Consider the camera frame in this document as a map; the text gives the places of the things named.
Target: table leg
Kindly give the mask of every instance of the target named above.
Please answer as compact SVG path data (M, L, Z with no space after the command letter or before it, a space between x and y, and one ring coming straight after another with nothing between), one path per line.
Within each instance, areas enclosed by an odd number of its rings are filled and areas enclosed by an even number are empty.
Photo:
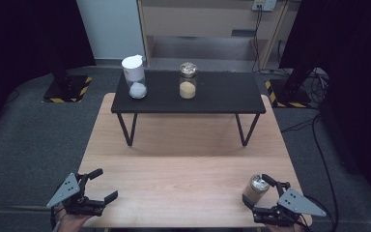
M125 135L126 142L128 146L131 147L131 145L133 144L133 139L134 139L135 124L137 122L137 113L134 113L134 116L133 116L133 123L131 125L130 136L128 136L128 129L126 128L126 124L125 124L125 121L123 120L122 114L118 113L117 117L119 118L120 126L122 126L123 134Z
M251 137L251 134L254 131L255 125L257 124L259 117L260 117L260 114L255 114L255 118L252 121L251 128L249 129L249 132L246 135L246 138L243 138L243 128L241 127L240 116L239 116L239 114L236 114L237 125L238 125L238 130L240 132L241 143L243 144L244 147L248 144L249 138Z

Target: power outlet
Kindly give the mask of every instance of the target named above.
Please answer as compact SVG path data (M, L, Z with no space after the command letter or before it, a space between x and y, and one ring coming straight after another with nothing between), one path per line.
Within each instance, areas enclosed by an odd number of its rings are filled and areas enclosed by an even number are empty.
M254 0L252 3L252 11L259 12L260 8L263 12L271 12L275 9L276 0Z

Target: white wall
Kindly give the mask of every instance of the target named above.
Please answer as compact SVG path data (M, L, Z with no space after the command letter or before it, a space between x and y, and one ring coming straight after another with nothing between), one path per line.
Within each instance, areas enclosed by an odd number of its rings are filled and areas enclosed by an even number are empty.
M136 0L77 0L95 59L145 57Z

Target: black curtain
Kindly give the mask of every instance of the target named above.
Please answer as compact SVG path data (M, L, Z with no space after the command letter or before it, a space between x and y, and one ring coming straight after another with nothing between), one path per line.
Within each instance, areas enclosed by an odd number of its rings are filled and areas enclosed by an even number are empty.
M339 155L351 154L371 184L371 1L302 0L280 68L294 68L318 30L316 64L329 76L327 126L337 127L330 131Z
M95 65L75 0L0 0L0 110L16 86L53 72L42 35L63 68Z

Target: yellow and black tape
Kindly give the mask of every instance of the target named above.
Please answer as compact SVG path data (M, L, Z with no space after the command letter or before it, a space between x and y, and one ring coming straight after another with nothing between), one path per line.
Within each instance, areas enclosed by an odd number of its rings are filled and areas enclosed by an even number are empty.
M43 99L44 102L54 102L54 103L65 103L65 102L80 102L83 99L83 96L86 94L87 89L89 88L89 84L92 81L92 77L87 77L82 89L80 90L79 96L76 98L50 98L50 99Z
M285 107L285 108L310 108L310 103L302 103L302 102L278 102L278 99L275 95L275 92L272 89L271 83L269 81L265 82L267 87L268 93L270 94L271 104L272 107Z

